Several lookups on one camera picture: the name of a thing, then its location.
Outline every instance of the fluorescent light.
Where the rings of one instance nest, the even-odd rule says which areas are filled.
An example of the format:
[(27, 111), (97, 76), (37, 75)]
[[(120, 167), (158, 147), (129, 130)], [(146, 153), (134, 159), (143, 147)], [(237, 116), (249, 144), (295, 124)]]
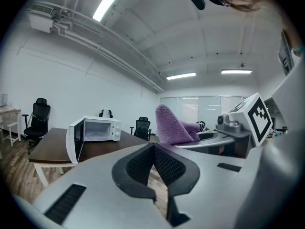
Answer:
[(250, 74), (252, 70), (222, 70), (221, 74)]
[(190, 77), (190, 76), (196, 76), (196, 73), (188, 73), (188, 74), (179, 74), (174, 76), (167, 77), (168, 80), (178, 79), (178, 78), (184, 78), (184, 77)]
[(94, 13), (93, 18), (96, 21), (101, 21), (108, 8), (112, 5), (115, 0), (102, 0), (97, 10)]

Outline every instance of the ceiling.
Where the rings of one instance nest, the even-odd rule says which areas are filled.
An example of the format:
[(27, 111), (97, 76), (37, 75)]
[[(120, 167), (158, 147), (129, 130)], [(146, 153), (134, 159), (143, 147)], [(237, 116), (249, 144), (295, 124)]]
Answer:
[(243, 13), (207, 0), (200, 11), (190, 0), (116, 0), (97, 23), (90, 18), (101, 0), (40, 1), (68, 8), (58, 10), (66, 12), (77, 33), (104, 45), (162, 87), (165, 76), (215, 74), (244, 61), (255, 73), (272, 63), (269, 58), (275, 57), (270, 55), (276, 54), (280, 40), (281, 22), (267, 9)]

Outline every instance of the person's hair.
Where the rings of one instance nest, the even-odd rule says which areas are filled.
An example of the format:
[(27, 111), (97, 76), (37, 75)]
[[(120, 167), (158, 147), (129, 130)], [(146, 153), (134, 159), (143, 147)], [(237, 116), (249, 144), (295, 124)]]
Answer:
[(236, 4), (231, 4), (231, 8), (241, 11), (241, 12), (253, 12), (253, 11), (258, 11), (259, 7), (256, 7), (255, 5), (236, 5)]

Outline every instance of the purple cloth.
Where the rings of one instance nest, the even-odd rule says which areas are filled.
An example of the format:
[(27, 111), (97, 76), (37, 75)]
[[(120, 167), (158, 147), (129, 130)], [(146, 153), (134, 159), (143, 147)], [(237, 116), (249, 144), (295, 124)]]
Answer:
[(157, 107), (156, 121), (160, 143), (173, 145), (194, 141), (167, 106), (161, 104)]
[(194, 140), (194, 142), (200, 141), (199, 135), (196, 132), (189, 132), (190, 136)]
[(196, 132), (200, 130), (200, 126), (197, 123), (180, 122), (188, 132)]

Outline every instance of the microwave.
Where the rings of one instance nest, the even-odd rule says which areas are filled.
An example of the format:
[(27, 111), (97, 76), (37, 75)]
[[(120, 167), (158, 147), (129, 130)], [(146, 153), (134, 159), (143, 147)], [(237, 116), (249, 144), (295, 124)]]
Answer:
[(69, 125), (66, 148), (72, 163), (77, 164), (86, 142), (119, 141), (122, 122), (112, 118), (83, 116)]

